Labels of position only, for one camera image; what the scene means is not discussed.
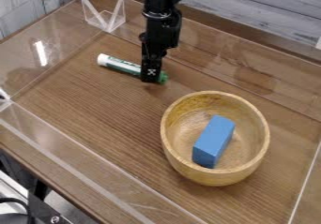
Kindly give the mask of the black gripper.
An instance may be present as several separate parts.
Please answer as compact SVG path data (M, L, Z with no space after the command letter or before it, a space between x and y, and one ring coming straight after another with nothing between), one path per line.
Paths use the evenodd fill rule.
M146 32L140 34L143 53L147 57L142 60L140 80L143 82L159 82L162 70L162 58L167 49L178 46L182 12L174 10L164 19L151 15L147 18Z

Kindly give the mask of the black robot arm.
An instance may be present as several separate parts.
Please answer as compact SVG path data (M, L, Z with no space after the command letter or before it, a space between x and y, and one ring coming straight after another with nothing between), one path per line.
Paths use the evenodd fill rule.
M140 81L164 83L168 75L162 70L162 59L167 50L178 46L182 12L176 8L180 0L144 0L142 15L147 20L142 42Z

